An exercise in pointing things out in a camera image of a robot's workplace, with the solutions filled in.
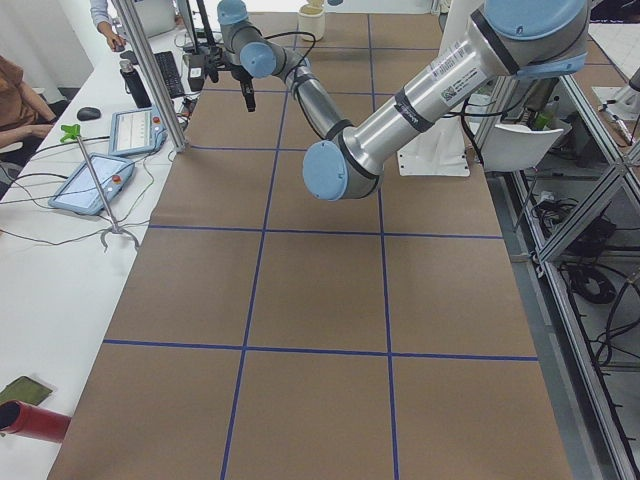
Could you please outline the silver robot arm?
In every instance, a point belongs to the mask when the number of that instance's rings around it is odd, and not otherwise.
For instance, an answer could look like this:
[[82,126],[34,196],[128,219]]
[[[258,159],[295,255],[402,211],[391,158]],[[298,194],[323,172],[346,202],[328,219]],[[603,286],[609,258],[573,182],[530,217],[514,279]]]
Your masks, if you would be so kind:
[[385,161],[498,76],[552,78],[580,70],[586,58],[587,1],[484,1],[465,32],[356,126],[339,111],[302,56],[267,40],[242,1],[221,1],[226,52],[251,76],[281,79],[298,98],[320,141],[305,153],[308,191],[327,201],[375,192]]

